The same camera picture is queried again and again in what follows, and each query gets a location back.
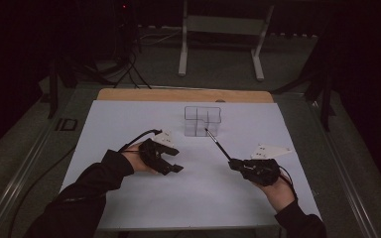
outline person's right hand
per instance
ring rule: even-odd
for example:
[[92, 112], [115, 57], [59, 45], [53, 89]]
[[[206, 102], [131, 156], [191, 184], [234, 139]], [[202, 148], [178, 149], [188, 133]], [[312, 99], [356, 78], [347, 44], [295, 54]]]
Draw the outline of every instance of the person's right hand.
[[295, 200], [292, 189], [282, 178], [278, 178], [274, 184], [268, 186], [255, 182], [252, 183], [261, 188], [265, 195], [267, 195], [268, 201], [277, 213]]

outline white paper tag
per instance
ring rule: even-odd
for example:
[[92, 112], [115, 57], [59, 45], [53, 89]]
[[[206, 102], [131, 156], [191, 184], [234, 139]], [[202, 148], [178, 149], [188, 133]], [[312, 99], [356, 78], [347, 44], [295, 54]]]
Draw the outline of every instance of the white paper tag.
[[170, 148], [174, 148], [171, 131], [163, 131], [162, 133], [156, 135], [152, 138], [154, 142], [162, 144], [163, 146], [167, 146]]
[[259, 144], [255, 152], [252, 154], [251, 158], [255, 160], [256, 159], [273, 159], [275, 157], [289, 154], [291, 152], [292, 150], [290, 148]]

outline person's right arm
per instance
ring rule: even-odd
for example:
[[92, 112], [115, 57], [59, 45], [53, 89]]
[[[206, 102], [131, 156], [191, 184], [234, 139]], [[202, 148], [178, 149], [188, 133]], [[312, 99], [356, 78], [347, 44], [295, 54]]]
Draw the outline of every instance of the person's right arm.
[[287, 230], [289, 238], [326, 237], [323, 222], [316, 215], [303, 213], [292, 190], [282, 178], [278, 178], [274, 184], [268, 186], [254, 184], [265, 193], [277, 211], [275, 218]]

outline hand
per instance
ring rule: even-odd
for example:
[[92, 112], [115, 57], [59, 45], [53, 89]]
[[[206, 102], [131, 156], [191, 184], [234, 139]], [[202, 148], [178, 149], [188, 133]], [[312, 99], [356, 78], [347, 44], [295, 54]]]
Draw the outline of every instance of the hand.
[[263, 186], [255, 182], [252, 183], [259, 187], [265, 195], [267, 195], [268, 201], [277, 213], [295, 200], [292, 189], [282, 178], [278, 178], [274, 184], [268, 186]]
[[140, 145], [141, 143], [138, 143], [128, 147], [124, 152], [122, 152], [122, 155], [126, 157], [129, 163], [131, 163], [134, 172], [149, 172], [154, 175], [158, 174], [158, 172], [145, 165], [145, 163], [141, 160], [139, 155]]

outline person's left hand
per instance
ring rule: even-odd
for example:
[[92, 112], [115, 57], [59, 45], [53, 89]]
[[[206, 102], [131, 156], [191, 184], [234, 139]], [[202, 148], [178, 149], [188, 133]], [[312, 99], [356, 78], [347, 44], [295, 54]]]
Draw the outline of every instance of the person's left hand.
[[145, 165], [145, 163], [141, 160], [139, 155], [140, 145], [141, 143], [138, 143], [128, 147], [124, 152], [122, 152], [122, 155], [126, 157], [129, 163], [131, 163], [134, 172], [149, 172], [154, 175], [158, 174], [158, 172]]

